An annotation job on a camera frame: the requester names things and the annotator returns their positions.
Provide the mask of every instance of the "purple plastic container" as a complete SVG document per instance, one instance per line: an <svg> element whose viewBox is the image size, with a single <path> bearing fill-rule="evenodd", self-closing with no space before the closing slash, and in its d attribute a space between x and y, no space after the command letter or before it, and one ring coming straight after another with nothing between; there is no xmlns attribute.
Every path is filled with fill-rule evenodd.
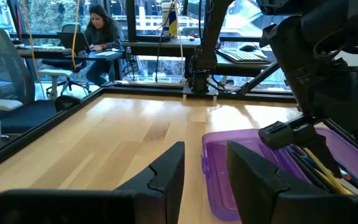
<svg viewBox="0 0 358 224"><path fill-rule="evenodd" d="M327 137L327 145L335 159L358 177L358 150L331 130L324 128L316 128L316 130ZM229 178L227 177L227 141L238 142L299 179L309 182L306 175L286 150L280 149L273 152L260 141L257 129L205 134L202 138L203 155L201 156L201 164L206 177L209 205L214 215L219 219L224 221L240 220Z"/></svg>

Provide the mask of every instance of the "woman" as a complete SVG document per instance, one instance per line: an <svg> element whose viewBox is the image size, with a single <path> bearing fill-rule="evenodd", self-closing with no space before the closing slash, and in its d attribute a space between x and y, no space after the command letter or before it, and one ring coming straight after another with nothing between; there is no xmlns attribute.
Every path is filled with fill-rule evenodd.
<svg viewBox="0 0 358 224"><path fill-rule="evenodd" d="M91 50L121 49L121 41L124 35L117 24L100 5L91 6L89 9L91 19L85 30L85 37ZM103 73L109 74L109 81L114 81L113 62L94 62L86 73L86 78L95 85L101 86L107 80L101 77Z"/></svg>

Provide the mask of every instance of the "person's hand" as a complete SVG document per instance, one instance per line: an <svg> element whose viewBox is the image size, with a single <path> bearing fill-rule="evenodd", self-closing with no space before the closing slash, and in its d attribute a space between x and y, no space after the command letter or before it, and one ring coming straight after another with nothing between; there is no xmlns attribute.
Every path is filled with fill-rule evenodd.
<svg viewBox="0 0 358 224"><path fill-rule="evenodd" d="M103 50L102 45L91 45L90 48L91 48L91 50L94 50L94 51Z"/></svg>

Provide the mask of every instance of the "laptop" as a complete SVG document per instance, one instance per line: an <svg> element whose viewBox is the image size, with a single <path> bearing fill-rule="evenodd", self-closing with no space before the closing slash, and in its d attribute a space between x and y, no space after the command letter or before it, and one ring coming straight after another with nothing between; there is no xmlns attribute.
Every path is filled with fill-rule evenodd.
<svg viewBox="0 0 358 224"><path fill-rule="evenodd" d="M74 32L57 32L57 35L62 43L62 45L67 49L73 48L73 39L74 39ZM90 53L90 45L86 40L84 33L77 32L75 37L75 47L74 52L78 54L78 52L85 50L86 53Z"/></svg>

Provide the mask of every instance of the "wooden table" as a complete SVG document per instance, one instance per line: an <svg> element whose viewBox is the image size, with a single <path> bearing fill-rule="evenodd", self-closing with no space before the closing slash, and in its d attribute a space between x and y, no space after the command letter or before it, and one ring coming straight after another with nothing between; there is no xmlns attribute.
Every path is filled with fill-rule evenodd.
<svg viewBox="0 0 358 224"><path fill-rule="evenodd" d="M201 137L299 115L295 105L108 95L94 100L0 165L0 191L115 189L177 141L185 141L179 223L225 223L209 207Z"/></svg>

